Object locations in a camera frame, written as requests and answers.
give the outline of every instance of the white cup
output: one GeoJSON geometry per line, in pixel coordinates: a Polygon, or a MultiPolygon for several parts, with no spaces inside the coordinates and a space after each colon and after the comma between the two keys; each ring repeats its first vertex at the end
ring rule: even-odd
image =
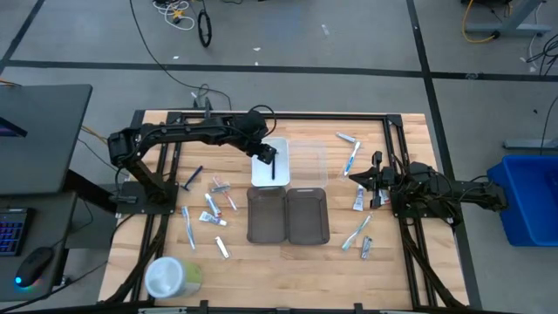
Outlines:
{"type": "Polygon", "coordinates": [[[161,257],[147,268],[147,292],[155,298],[187,297],[201,287],[201,270],[194,263],[175,257],[161,257]]]}

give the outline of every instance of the keyboard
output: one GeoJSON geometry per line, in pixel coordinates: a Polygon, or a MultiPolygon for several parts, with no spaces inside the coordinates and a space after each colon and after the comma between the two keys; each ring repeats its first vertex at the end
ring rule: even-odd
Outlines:
{"type": "Polygon", "coordinates": [[[0,208],[0,256],[19,256],[30,216],[30,208],[0,208]]]}

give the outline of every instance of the white cable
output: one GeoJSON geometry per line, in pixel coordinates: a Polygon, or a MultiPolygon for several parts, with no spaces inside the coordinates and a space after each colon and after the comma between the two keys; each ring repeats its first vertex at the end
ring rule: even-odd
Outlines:
{"type": "Polygon", "coordinates": [[[188,3],[188,1],[176,1],[176,2],[173,2],[173,3],[169,3],[169,4],[166,5],[166,6],[158,6],[158,5],[153,1],[153,7],[155,7],[155,8],[157,9],[157,11],[158,11],[161,15],[164,16],[165,22],[167,22],[167,24],[173,26],[173,27],[176,28],[176,29],[179,29],[179,30],[181,30],[181,31],[190,31],[190,30],[192,30],[192,29],[195,27],[195,21],[194,21],[194,19],[191,18],[191,17],[183,17],[183,16],[178,17],[180,20],[187,19],[187,20],[190,20],[190,21],[192,22],[192,26],[187,27],[187,28],[185,28],[185,27],[180,27],[180,26],[174,24],[172,21],[169,21],[168,18],[167,18],[167,17],[169,17],[169,16],[173,16],[173,15],[174,15],[173,12],[169,12],[169,10],[171,10],[171,9],[172,9],[172,10],[183,10],[183,11],[186,11],[186,10],[190,7],[190,3],[188,3]]]}
{"type": "MultiPolygon", "coordinates": [[[[534,12],[534,24],[538,25],[539,24],[539,10],[541,9],[543,3],[539,3],[539,6],[537,7],[537,10],[535,10],[534,12]]],[[[529,59],[533,57],[533,42],[534,39],[537,37],[537,34],[533,35],[533,38],[531,38],[531,43],[529,43],[529,59]]],[[[534,65],[534,68],[536,70],[539,70],[539,66],[537,65],[536,60],[531,61],[531,63],[534,65]]]]}

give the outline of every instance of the computer mouse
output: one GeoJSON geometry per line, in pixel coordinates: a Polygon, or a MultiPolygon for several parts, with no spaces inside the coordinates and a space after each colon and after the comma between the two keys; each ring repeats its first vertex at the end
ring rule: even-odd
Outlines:
{"type": "Polygon", "coordinates": [[[29,287],[41,276],[43,270],[54,257],[52,248],[37,248],[19,265],[16,273],[16,284],[22,288],[29,287]]]}

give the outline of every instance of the toothbrush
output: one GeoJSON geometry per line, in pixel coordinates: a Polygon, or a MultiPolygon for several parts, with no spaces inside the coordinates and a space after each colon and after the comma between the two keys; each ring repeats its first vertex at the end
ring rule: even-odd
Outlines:
{"type": "Polygon", "coordinates": [[[192,225],[190,224],[190,214],[188,213],[188,207],[182,206],[182,216],[186,220],[186,233],[188,234],[190,246],[192,247],[192,249],[195,249],[194,233],[192,232],[192,225]]]}
{"type": "Polygon", "coordinates": [[[360,148],[360,141],[357,141],[357,144],[355,144],[355,149],[353,149],[349,161],[347,162],[347,166],[345,167],[343,176],[347,176],[347,174],[349,174],[350,168],[352,167],[352,162],[355,160],[355,156],[357,156],[357,151],[359,148],[360,148]]]}
{"type": "Polygon", "coordinates": [[[368,224],[368,222],[370,222],[371,219],[372,219],[372,215],[368,215],[366,219],[364,219],[363,223],[361,223],[360,226],[358,226],[357,230],[353,232],[352,235],[349,236],[349,238],[347,239],[347,241],[345,241],[345,243],[343,243],[341,249],[343,249],[344,251],[349,249],[352,243],[355,242],[355,239],[357,239],[358,234],[360,234],[360,232],[364,229],[364,227],[366,227],[366,225],[368,224]]]}

